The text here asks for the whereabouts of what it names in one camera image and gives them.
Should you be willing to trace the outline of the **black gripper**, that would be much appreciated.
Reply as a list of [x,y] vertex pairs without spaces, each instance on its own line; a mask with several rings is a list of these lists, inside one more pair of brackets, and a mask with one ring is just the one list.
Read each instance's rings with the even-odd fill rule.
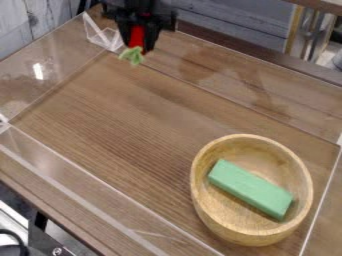
[[158,21],[144,25],[144,53],[153,50],[161,29],[176,30],[177,11],[172,0],[102,0],[102,16],[117,23],[125,45],[129,45],[130,39],[128,22]]

